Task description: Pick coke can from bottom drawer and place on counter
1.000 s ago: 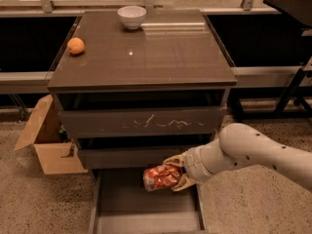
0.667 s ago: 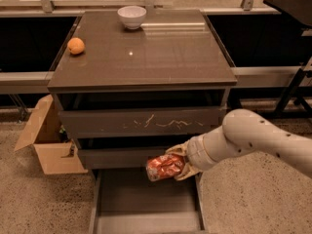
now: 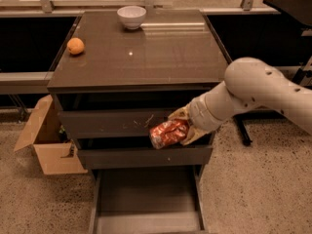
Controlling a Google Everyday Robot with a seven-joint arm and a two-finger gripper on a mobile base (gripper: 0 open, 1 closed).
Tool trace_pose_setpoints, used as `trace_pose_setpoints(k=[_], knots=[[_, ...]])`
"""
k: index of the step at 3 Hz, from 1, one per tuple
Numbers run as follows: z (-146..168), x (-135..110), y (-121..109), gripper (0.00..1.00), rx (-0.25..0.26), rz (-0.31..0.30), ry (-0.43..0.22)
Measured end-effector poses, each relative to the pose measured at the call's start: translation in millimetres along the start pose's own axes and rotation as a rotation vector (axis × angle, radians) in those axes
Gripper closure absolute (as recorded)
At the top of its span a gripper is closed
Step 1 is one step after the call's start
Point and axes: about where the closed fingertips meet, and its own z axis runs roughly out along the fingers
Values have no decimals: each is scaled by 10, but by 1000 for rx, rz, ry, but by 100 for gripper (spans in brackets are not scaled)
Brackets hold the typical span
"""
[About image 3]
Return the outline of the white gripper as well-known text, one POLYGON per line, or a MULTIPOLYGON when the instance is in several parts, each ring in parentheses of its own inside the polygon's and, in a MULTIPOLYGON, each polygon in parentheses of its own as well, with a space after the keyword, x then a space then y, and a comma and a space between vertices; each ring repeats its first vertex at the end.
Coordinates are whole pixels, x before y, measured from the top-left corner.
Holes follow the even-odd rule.
POLYGON ((180 142, 182 145, 194 142, 207 133, 216 130, 223 123, 223 120, 218 119, 213 114, 214 105, 216 102, 213 100, 213 96, 202 94, 192 99, 189 105, 186 104, 168 116, 169 120, 190 119, 193 124, 189 127, 186 138, 180 142))

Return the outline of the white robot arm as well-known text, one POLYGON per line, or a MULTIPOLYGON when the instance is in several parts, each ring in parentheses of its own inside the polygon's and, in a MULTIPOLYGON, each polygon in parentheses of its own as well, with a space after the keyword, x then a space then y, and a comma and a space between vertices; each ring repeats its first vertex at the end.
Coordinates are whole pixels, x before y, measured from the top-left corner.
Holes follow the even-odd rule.
POLYGON ((224 80, 170 115, 188 121, 181 142, 187 145, 216 130, 231 117, 260 106, 272 109, 312 134, 312 91, 287 79, 277 68, 257 58, 238 58, 224 80))

